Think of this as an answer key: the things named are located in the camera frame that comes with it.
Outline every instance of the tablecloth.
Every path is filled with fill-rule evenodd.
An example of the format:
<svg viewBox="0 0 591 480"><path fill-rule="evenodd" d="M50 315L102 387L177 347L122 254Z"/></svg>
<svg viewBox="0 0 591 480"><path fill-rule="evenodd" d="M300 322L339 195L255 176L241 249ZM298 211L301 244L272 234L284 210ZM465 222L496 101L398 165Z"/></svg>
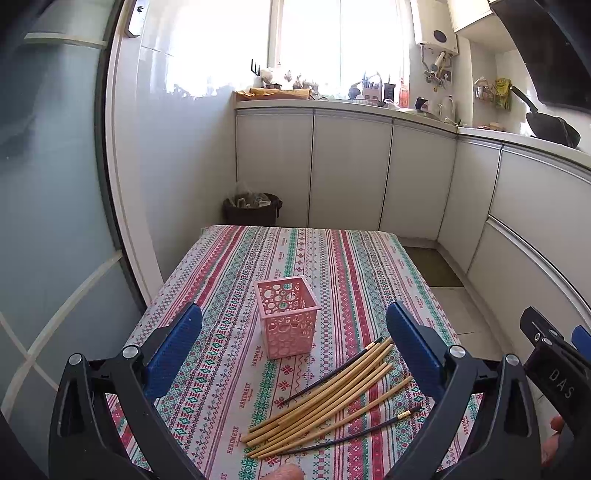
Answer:
<svg viewBox="0 0 591 480"><path fill-rule="evenodd" d="M270 361L262 344L252 282L304 275L322 306L310 354ZM189 458L209 479L255 480L284 462L306 480L381 480L430 411L430 399L412 382L387 402L321 442L349 435L418 402L412 418L352 442L295 456L245 457L239 441L248 427L281 408L281 400L388 335L387 306L402 300L423 325L458 343L441 306L395 235L385 232L216 225L204 229L129 341L141 345L187 302L203 311L203 330L168 394L155 405ZM395 365L367 394L340 412L343 418L377 398L409 372L398 351ZM147 467L116 397L113 417L132 461ZM442 465L457 461L478 410L473 397Z"/></svg>

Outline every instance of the finger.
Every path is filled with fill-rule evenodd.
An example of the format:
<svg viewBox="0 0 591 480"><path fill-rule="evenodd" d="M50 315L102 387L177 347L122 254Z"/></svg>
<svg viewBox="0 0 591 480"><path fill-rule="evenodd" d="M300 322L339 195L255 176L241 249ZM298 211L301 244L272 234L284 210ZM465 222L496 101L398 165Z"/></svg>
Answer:
<svg viewBox="0 0 591 480"><path fill-rule="evenodd" d="M550 427L555 432L562 432L562 429L564 428L564 419L560 415L556 415L550 420Z"/></svg>
<svg viewBox="0 0 591 480"><path fill-rule="evenodd" d="M542 444L542 467L549 465L554 459L558 450L558 437L560 435L555 433Z"/></svg>
<svg viewBox="0 0 591 480"><path fill-rule="evenodd" d="M264 476L265 480L304 480L304 472L293 463L281 465L274 472Z"/></svg>

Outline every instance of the kitchen countertop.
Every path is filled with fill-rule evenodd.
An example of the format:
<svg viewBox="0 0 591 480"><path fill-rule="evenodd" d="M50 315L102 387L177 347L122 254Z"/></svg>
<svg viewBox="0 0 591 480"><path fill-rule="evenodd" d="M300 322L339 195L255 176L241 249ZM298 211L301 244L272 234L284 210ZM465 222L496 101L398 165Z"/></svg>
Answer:
<svg viewBox="0 0 591 480"><path fill-rule="evenodd" d="M489 140L497 140L503 143L511 143L521 147L532 148L542 153L555 155L564 158L582 167L591 170L591 155L576 148L570 148L558 143L548 142L541 138L528 137L526 135L512 134L509 132L497 132L495 130L484 130L482 128L460 127L457 133L461 136L480 137Z"/></svg>
<svg viewBox="0 0 591 480"><path fill-rule="evenodd" d="M244 100L235 102L236 110L255 109L255 108L316 108L326 110L341 110L349 112L368 113L370 115L387 116L397 118L408 122L414 122L421 125L438 128L447 132L458 134L462 137L479 137L487 140L494 140L506 144L513 144L520 147L561 157L588 170L591 170L591 155L581 150L569 148L565 145L559 145L536 137L526 135L512 134L508 132L498 132L494 130L484 130L481 128L456 128L454 125L426 118L411 113L399 112L389 108L380 108L372 105L361 105L360 103L326 101L326 100Z"/></svg>
<svg viewBox="0 0 591 480"><path fill-rule="evenodd" d="M319 108L325 110L341 110L348 112L368 113L370 115L388 116L408 122L415 122L422 125L438 128L451 133L457 133L454 125L445 124L439 120L413 115L411 113L399 112L390 108L382 108L373 105L362 105L360 103L339 102L330 100L242 100L235 102L237 110L250 108Z"/></svg>

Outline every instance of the paintbrush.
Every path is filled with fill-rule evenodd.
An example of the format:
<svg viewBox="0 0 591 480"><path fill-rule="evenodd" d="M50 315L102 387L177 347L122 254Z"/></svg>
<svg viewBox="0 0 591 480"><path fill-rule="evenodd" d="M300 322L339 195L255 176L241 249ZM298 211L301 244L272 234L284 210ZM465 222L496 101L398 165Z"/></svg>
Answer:
<svg viewBox="0 0 591 480"><path fill-rule="evenodd" d="M364 354L368 351L369 348L372 347L372 345L375 345L376 343L381 343L382 340L384 340L384 337L379 337L378 339L375 339L373 342L371 342L367 347L365 347L363 350L361 350L359 353L355 354L354 356L352 356L351 358L349 358L343 365L335 368L332 372L326 374L325 376L323 376L321 379L315 381L314 383L312 383L311 385L308 385L304 390L300 390L298 393L294 393L291 397L286 398L285 400L281 401L281 405L284 405L288 402L290 402L291 400L293 400L294 398L299 397L300 395L303 395L304 393L308 393L310 390L312 390L313 388L317 387L318 385L320 385L321 383L326 382L330 377L334 377L336 374L342 372L345 368L347 368L349 365L352 365L353 363L355 363L359 358L361 358L362 356L364 356Z"/></svg>
<svg viewBox="0 0 591 480"><path fill-rule="evenodd" d="M319 443L318 445L311 445L309 447L298 448L297 450L289 450L287 452L280 453L280 455L294 455L296 453L309 452L310 450L319 450L322 448L330 447L331 445L336 445L338 443L347 442L349 440L353 440L355 438L362 437L364 435L367 435L368 433L374 432L379 429L383 429L384 427L387 427L388 425L392 425L396 422L399 422L400 420L403 420L406 417L409 417L413 413L418 412L419 410L421 410L422 407L423 406L420 404L416 405L413 408L411 408L410 410L403 411L399 415L396 415L395 417L393 417L389 420L383 421L382 423L380 423L374 427L370 427L368 429L362 430L361 432L357 432L352 435L348 435L346 437L341 437L341 438L338 438L335 440L331 440L329 442Z"/></svg>

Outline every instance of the frying pan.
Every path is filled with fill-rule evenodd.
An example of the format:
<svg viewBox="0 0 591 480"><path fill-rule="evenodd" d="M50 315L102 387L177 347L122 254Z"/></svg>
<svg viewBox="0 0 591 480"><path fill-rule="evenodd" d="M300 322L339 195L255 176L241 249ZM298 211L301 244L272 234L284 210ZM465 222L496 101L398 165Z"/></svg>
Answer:
<svg viewBox="0 0 591 480"><path fill-rule="evenodd" d="M577 147L581 136L563 118L539 113L536 106L521 90L514 85L511 85L509 88L530 107L531 112L526 113L525 118L536 137L571 148Z"/></svg>

